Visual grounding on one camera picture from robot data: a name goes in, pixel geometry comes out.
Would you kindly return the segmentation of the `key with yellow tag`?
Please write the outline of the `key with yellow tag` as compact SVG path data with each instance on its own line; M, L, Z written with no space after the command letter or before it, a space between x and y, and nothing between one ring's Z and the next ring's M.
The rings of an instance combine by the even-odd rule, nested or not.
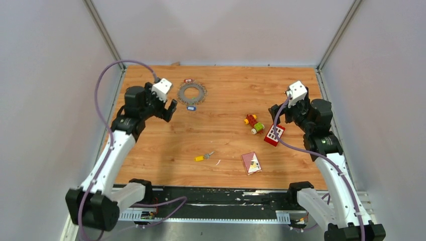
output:
M195 157L195 158L194 158L194 160L195 160L196 162L200 162L200 161L203 161L203 160L209 159L209 158L210 158L210 156L211 156L212 154L214 154L214 153L215 153L215 151L210 152L210 153L206 153L206 154L204 154L204 155L202 155L202 156L197 156L197 157Z

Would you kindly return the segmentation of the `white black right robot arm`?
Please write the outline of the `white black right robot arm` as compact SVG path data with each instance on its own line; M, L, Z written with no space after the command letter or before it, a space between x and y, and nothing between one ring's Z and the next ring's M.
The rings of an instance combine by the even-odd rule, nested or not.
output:
M291 183L287 203L292 209L302 207L324 233L324 240L384 240L386 231L375 223L362 204L346 167L343 148L331 131L332 104L324 99L310 100L308 87L295 83L286 91L281 105L269 108L273 127L285 116L303 132L304 149L320 170L332 206L319 196L308 181Z

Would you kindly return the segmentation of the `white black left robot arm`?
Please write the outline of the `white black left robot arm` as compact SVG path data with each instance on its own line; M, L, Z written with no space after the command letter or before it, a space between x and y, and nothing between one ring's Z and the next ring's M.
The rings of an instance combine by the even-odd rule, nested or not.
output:
M75 225L111 231L121 213L138 203L149 207L154 201L150 182L134 179L124 188L113 192L118 172L130 150L135 146L151 117L170 122L177 101L165 107L173 84L165 78L157 83L129 87L124 105L109 127L107 144L88 177L76 189L69 189L66 204Z

